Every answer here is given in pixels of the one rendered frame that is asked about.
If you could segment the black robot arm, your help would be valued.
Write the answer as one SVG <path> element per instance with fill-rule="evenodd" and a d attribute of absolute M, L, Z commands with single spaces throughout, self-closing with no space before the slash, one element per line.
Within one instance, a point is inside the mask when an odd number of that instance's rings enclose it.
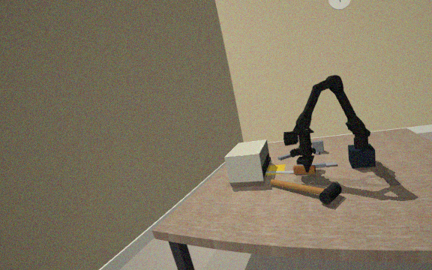
<path fill-rule="evenodd" d="M 370 136 L 371 132 L 365 128 L 365 124 L 363 124 L 362 120 L 359 119 L 359 117 L 355 114 L 348 97 L 344 93 L 342 80 L 337 75 L 329 76 L 323 82 L 320 82 L 312 87 L 304 111 L 298 117 L 293 131 L 283 132 L 283 141 L 285 146 L 296 145 L 298 141 L 299 144 L 311 143 L 310 133 L 314 132 L 310 128 L 311 115 L 319 99 L 320 93 L 326 89 L 330 89 L 340 102 L 340 106 L 347 117 L 346 126 L 348 127 L 349 131 L 352 131 L 352 133 L 355 134 L 355 148 L 369 149 L 368 137 Z"/>

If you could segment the mallet with wooden handle and black head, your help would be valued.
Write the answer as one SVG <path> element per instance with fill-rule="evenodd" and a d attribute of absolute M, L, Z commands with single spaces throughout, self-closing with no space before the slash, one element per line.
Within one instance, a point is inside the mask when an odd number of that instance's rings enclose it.
<path fill-rule="evenodd" d="M 282 188 L 289 188 L 296 191 L 304 191 L 310 194 L 318 194 L 319 200 L 323 204 L 330 204 L 340 193 L 341 193 L 341 186 L 337 183 L 330 184 L 326 189 L 325 188 L 318 188 L 313 186 L 306 186 L 303 184 L 296 184 L 296 183 L 289 183 L 286 181 L 280 181 L 280 180 L 271 180 L 271 185 L 275 185 Z"/>

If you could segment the grey t-shaped bar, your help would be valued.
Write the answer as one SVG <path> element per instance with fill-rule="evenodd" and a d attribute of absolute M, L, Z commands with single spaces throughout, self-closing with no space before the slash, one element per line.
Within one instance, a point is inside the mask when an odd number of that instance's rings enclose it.
<path fill-rule="evenodd" d="M 282 160 L 282 159 L 288 158 L 288 157 L 291 157 L 290 153 L 289 154 L 285 154 L 285 155 L 281 155 L 281 156 L 277 157 L 277 159 Z"/>

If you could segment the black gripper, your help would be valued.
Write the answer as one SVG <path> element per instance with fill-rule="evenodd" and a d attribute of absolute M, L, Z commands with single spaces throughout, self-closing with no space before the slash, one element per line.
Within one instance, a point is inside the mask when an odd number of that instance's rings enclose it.
<path fill-rule="evenodd" d="M 312 148 L 311 142 L 308 144 L 299 144 L 298 147 L 301 148 L 303 157 L 299 157 L 296 160 L 296 164 L 297 165 L 303 164 L 306 172 L 309 173 L 310 166 L 314 159 L 314 155 L 312 155 L 312 153 L 316 154 L 316 149 Z"/>

